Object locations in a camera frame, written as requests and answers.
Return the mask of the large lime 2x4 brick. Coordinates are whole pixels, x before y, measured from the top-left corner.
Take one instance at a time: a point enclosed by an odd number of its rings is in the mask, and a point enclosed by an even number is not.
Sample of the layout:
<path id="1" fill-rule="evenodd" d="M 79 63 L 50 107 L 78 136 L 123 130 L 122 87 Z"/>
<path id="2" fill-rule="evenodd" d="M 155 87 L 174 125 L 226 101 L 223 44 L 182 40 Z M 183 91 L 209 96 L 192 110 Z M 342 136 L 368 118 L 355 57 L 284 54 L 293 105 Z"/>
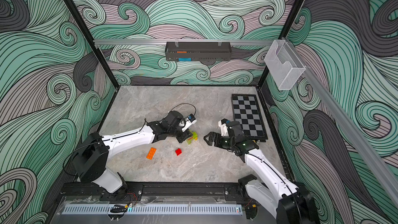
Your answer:
<path id="1" fill-rule="evenodd" d="M 186 139 L 186 142 L 188 145 L 191 145 L 192 142 L 198 140 L 198 134 L 195 131 L 190 132 L 190 133 L 191 133 L 191 136 Z"/>

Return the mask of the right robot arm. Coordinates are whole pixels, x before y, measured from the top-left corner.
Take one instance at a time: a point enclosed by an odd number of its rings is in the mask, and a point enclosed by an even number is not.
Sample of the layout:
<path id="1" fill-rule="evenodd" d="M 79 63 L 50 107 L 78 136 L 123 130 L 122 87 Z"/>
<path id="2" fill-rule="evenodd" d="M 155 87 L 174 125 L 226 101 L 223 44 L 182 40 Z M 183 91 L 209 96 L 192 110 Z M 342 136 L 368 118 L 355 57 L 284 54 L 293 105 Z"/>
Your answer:
<path id="1" fill-rule="evenodd" d="M 264 207 L 278 224 L 320 223 L 310 192 L 283 176 L 266 159 L 257 143 L 244 134 L 239 122 L 223 119 L 218 125 L 221 132 L 209 132 L 204 140 L 209 146 L 234 153 L 256 173 L 256 177 L 241 179 L 249 198 Z"/>

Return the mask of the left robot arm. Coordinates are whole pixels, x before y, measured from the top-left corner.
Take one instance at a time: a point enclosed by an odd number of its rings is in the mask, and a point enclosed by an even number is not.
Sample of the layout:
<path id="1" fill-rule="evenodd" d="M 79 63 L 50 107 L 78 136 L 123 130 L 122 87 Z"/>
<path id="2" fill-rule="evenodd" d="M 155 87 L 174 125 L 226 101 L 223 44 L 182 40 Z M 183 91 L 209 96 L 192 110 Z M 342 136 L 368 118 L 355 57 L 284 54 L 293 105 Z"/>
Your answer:
<path id="1" fill-rule="evenodd" d="M 178 111 L 170 111 L 163 119 L 145 122 L 141 128 L 132 131 L 104 136 L 92 133 L 71 156 L 78 179 L 82 183 L 94 183 L 113 194 L 125 188 L 126 183 L 119 173 L 108 168 L 108 160 L 123 151 L 167 137 L 174 137 L 182 143 L 193 136 L 189 128 L 196 121 L 193 114 L 184 117 Z"/>

